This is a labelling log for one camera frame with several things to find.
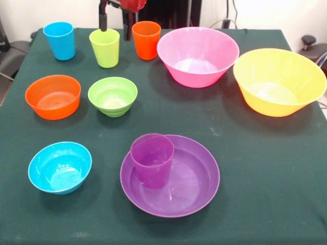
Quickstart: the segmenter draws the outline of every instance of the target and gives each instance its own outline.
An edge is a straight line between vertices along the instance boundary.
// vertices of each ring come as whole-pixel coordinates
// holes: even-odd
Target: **black knob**
[[[303,44],[307,45],[307,46],[314,44],[316,41],[317,41],[317,39],[311,35],[305,35],[302,37]]]

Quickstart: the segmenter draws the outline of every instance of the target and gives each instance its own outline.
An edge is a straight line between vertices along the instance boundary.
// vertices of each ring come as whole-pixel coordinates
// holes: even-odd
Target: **yellow bowl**
[[[246,103],[267,116],[288,116],[320,98],[327,88],[319,66],[277,48],[243,54],[233,71]]]

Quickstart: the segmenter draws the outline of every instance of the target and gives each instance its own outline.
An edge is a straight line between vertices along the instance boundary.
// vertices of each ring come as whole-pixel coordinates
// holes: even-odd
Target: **dishware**
[[[97,29],[90,36],[90,42],[97,63],[102,68],[112,68],[119,61],[119,32],[107,29],[105,32]]]
[[[217,82],[240,54],[231,37],[205,27],[170,31],[160,39],[157,50],[172,77],[191,88]]]
[[[32,83],[25,92],[25,100],[37,115],[59,120],[72,115],[78,108],[81,85],[70,76],[52,75]]]
[[[57,60],[70,60],[75,56],[74,27],[68,22],[55,22],[47,25],[43,33]]]
[[[246,103],[266,116],[288,116],[320,98],[327,88],[318,65],[277,48],[243,54],[233,71]]]
[[[126,78],[110,77],[98,80],[88,90],[88,99],[110,117],[124,115],[137,97],[136,85]]]
[[[160,217],[176,218],[204,208],[216,195],[220,174],[213,155],[198,142],[166,135],[174,144],[168,183],[148,189],[139,180],[130,153],[125,157],[121,185],[127,198],[141,210]]]
[[[157,57],[160,25],[153,21],[140,21],[133,25],[132,32],[137,56],[143,60],[152,60]]]
[[[87,148],[75,142],[58,142],[33,157],[28,176],[39,190],[68,194],[81,186],[91,166],[92,157]]]
[[[169,179],[174,145],[161,134],[145,134],[130,149],[132,162],[141,183],[151,189],[162,188]]]

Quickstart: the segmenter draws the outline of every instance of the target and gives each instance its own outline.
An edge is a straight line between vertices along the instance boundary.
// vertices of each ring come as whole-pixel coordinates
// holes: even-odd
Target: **table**
[[[223,31],[241,53],[289,49],[279,30]],[[0,244],[326,244],[327,123],[317,103],[285,118],[263,116],[246,105],[231,69],[211,87],[186,88],[159,58],[142,61],[133,42],[122,40],[119,64],[103,69],[91,32],[77,28],[76,56],[60,62],[39,31],[0,110]],[[24,98],[32,82],[53,74],[82,86],[78,111],[59,121],[39,118]],[[91,84],[110,76],[138,86],[135,104],[119,118],[87,99]],[[164,219],[129,202],[120,166],[133,140],[150,132],[190,137],[212,152],[221,183],[207,207]],[[27,175],[30,160],[66,140],[90,150],[88,178],[68,195],[37,190]]]

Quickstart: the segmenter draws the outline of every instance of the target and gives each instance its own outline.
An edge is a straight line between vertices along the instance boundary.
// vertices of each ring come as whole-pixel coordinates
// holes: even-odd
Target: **purple plate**
[[[166,186],[147,189],[138,179],[130,153],[121,167],[121,184],[128,199],[141,210],[159,217],[177,218],[204,208],[217,193],[220,174],[213,155],[198,142],[166,135],[175,147]]]

